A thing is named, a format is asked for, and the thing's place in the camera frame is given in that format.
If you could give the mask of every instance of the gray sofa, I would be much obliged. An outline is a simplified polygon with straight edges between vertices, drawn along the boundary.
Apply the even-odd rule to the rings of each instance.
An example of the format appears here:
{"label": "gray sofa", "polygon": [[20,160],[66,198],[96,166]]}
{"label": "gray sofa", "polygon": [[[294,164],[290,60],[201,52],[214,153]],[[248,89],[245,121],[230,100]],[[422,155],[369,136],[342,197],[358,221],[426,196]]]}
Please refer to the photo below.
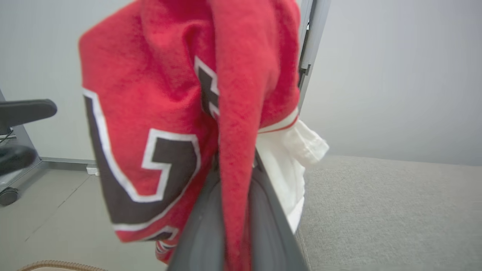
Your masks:
{"label": "gray sofa", "polygon": [[328,156],[296,233],[318,270],[482,270],[482,167]]}

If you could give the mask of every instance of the red fabric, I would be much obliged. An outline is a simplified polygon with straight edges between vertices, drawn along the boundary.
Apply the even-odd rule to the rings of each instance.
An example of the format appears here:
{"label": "red fabric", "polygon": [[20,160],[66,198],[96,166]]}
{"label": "red fabric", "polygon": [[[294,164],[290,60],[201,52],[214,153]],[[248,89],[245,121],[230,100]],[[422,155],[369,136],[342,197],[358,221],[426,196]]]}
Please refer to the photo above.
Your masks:
{"label": "red fabric", "polygon": [[[249,263],[242,237],[257,131],[298,104],[298,26],[294,0],[143,0],[83,35],[83,86],[98,95],[113,156],[140,194],[152,194],[157,183],[148,180],[161,174],[139,167],[150,128],[195,134],[201,149],[201,169],[176,205],[151,231],[117,231],[121,240],[166,224],[182,231],[218,147],[218,125],[228,267]],[[195,56],[217,74],[218,124],[201,109]]]}

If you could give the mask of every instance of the gray floor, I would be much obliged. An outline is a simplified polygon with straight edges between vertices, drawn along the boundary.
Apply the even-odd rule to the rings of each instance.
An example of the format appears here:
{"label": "gray floor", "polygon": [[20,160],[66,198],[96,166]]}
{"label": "gray floor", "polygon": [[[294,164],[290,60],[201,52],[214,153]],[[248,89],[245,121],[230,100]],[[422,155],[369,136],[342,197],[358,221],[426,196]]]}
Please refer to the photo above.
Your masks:
{"label": "gray floor", "polygon": [[153,243],[122,244],[114,234],[97,177],[38,169],[21,198],[0,207],[0,270],[61,260],[111,271],[165,270]]}
{"label": "gray floor", "polygon": [[328,156],[305,177],[311,270],[482,270],[482,167]]}

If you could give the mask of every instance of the black cable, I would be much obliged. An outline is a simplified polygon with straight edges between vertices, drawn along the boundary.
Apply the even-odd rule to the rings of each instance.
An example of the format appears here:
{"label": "black cable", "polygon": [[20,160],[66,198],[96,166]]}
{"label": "black cable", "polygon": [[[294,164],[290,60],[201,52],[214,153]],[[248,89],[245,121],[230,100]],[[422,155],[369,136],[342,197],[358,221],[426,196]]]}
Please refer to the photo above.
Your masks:
{"label": "black cable", "polygon": [[7,134],[7,136],[5,136],[5,138],[0,140],[0,144],[2,144],[12,133],[13,133],[13,130],[10,130],[10,132]]}

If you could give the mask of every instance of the red garment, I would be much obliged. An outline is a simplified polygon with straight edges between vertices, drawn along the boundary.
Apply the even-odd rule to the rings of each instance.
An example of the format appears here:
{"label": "red garment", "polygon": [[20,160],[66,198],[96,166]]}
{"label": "red garment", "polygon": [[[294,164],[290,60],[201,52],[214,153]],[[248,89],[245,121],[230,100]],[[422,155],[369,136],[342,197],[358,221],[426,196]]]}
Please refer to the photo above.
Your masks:
{"label": "red garment", "polygon": [[228,266],[246,262],[254,145],[298,104],[298,26],[293,0],[140,0],[82,36],[91,137],[122,241],[160,240],[169,260],[219,143]]}

